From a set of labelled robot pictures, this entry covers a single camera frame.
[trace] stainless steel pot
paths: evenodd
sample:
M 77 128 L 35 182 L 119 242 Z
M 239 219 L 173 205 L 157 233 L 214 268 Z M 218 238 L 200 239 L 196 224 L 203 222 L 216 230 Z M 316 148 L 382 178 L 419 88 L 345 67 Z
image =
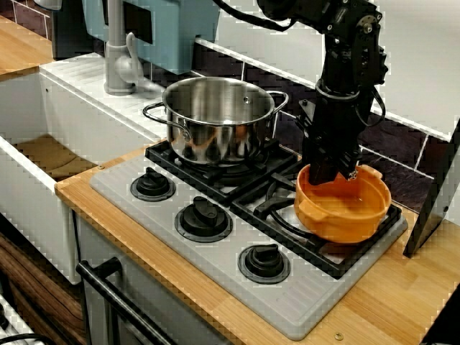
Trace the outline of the stainless steel pot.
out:
M 275 108 L 271 95 L 284 96 Z M 202 77 L 169 86 L 162 102 L 144 108 L 149 119 L 168 125 L 167 140 L 184 160 L 233 165 L 255 157 L 289 96 L 230 78 Z M 167 119 L 149 113 L 165 107 Z

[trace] sink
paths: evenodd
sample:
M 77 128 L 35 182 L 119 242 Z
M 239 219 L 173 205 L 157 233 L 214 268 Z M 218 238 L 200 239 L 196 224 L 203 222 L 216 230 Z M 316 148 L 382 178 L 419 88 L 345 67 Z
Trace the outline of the sink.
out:
M 164 88 L 118 97 L 103 84 L 104 59 L 93 55 L 0 83 L 0 211 L 73 284 L 80 276 L 71 210 L 55 181 L 14 145 L 50 134 L 98 165 L 165 137 L 165 126 L 142 115 Z

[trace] screw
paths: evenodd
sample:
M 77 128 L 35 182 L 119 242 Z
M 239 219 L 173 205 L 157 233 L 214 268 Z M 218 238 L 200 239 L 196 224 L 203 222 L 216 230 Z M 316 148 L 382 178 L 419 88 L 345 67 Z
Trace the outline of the screw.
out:
M 338 340 L 338 341 L 344 340 L 344 336 L 343 336 L 342 333 L 336 333 L 336 335 L 333 336 L 333 337 L 334 337 L 334 339 L 336 339 L 336 340 Z
M 366 24 L 364 24 L 362 29 L 364 30 L 365 34 L 370 34 L 372 32 L 372 24 L 366 23 Z

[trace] orange bowl handle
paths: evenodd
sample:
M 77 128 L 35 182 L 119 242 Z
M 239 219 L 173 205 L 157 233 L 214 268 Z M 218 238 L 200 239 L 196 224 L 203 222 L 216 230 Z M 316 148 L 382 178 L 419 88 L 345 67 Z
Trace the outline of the orange bowl handle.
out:
M 383 175 L 380 171 L 375 170 L 373 167 L 370 167 L 368 165 L 360 165 L 360 168 L 367 171 L 369 174 L 375 176 L 378 179 L 382 179 Z
M 299 205 L 300 212 L 306 217 L 310 218 L 312 221 L 320 222 L 327 217 L 327 213 L 323 212 L 317 207 L 310 207 L 307 201 L 302 201 Z

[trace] dark purple tile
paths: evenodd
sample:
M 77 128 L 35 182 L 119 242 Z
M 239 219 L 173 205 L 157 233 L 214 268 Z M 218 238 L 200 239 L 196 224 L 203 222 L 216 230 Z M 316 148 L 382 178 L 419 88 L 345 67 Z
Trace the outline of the dark purple tile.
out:
M 144 72 L 144 77 L 150 79 L 150 72 L 152 69 L 152 64 L 148 61 L 140 60 L 142 64 L 142 71 Z
M 155 65 L 152 65 L 152 68 L 152 81 L 160 84 L 165 88 L 167 88 L 169 85 L 173 83 L 182 81 L 184 79 L 196 78 L 196 75 L 192 73 L 184 73 L 177 75 Z
M 96 54 L 99 54 L 100 56 L 104 56 L 104 48 L 105 48 L 106 43 L 103 40 L 100 40 L 98 38 L 93 39 L 93 50 Z
M 38 6 L 34 0 L 27 0 L 27 6 L 30 9 L 34 9 L 35 11 L 46 14 L 47 16 L 51 16 L 51 11 Z
M 192 69 L 205 76 L 241 79 L 243 62 L 195 43 Z
M 368 123 L 374 123 L 378 118 L 378 115 L 371 114 Z M 366 128 L 359 135 L 359 143 L 397 162 L 415 167 L 425 138 L 425 133 L 385 119 L 377 126 Z
M 281 112 L 278 114 L 275 138 L 280 140 L 282 146 L 302 154 L 303 132 L 297 127 L 292 116 Z
M 30 8 L 14 4 L 16 10 L 17 24 L 46 38 L 45 16 Z
M 390 189 L 394 201 L 420 211 L 433 180 L 365 149 L 360 164 L 369 165 L 383 174 L 382 180 Z
M 444 140 L 429 137 L 423 150 L 418 170 L 427 175 L 436 176 L 448 145 L 449 143 Z
M 308 99 L 313 103 L 316 101 L 316 92 L 314 90 L 258 67 L 247 65 L 244 77 L 244 80 L 248 83 L 253 83 L 266 91 L 286 92 L 290 100 L 283 111 L 289 114 L 296 116 L 301 114 L 303 110 L 299 105 L 300 100 Z
M 0 16 L 13 22 L 16 21 L 14 18 L 13 2 L 11 0 L 0 0 Z

